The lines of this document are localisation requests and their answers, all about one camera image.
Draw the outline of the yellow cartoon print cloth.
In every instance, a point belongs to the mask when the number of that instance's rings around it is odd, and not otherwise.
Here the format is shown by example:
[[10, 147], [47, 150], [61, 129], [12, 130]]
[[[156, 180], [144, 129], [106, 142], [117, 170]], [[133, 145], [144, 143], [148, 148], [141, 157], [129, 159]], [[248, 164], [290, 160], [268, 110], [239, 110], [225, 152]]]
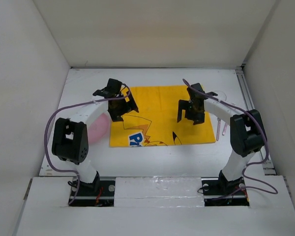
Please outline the yellow cartoon print cloth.
[[151, 147], [215, 143], [210, 115], [203, 124], [183, 118], [177, 122], [179, 100], [188, 100], [186, 86], [132, 87], [139, 108], [112, 122], [110, 146]]

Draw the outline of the pink round plate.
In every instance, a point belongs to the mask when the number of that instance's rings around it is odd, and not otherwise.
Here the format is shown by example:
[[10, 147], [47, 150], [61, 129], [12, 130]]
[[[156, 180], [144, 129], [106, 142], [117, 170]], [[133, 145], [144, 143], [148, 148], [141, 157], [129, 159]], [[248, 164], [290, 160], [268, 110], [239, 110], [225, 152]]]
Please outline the pink round plate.
[[93, 145], [98, 142], [106, 134], [109, 125], [109, 117], [101, 114], [88, 128], [88, 143]]

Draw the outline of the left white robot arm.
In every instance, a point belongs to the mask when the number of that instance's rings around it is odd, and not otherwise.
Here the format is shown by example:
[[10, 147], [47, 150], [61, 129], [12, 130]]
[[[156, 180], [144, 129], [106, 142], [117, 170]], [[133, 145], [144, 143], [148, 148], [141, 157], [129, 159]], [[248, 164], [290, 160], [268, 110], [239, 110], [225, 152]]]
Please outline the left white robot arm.
[[78, 180], [71, 186], [83, 187], [89, 195], [100, 188], [98, 171], [87, 160], [89, 152], [88, 129], [104, 113], [109, 113], [111, 121], [123, 121], [122, 116], [139, 109], [130, 88], [123, 82], [110, 78], [107, 85], [93, 93], [90, 102], [63, 107], [63, 109], [81, 106], [82, 108], [69, 118], [58, 118], [55, 122], [51, 152], [61, 161], [75, 165], [73, 173]]

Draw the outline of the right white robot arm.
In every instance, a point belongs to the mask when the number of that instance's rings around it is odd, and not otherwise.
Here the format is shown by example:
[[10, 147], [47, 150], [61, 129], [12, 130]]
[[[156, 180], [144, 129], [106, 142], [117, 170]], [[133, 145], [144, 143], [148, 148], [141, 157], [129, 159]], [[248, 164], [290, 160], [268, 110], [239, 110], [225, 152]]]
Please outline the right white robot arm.
[[194, 125], [205, 122], [205, 112], [214, 114], [230, 127], [232, 152], [226, 166], [220, 171], [216, 183], [219, 191], [226, 195], [235, 190], [243, 177], [243, 170], [265, 145], [265, 130], [260, 113], [253, 109], [245, 111], [217, 98], [214, 92], [205, 93], [199, 83], [187, 85], [189, 100], [178, 101], [177, 122], [182, 118]]

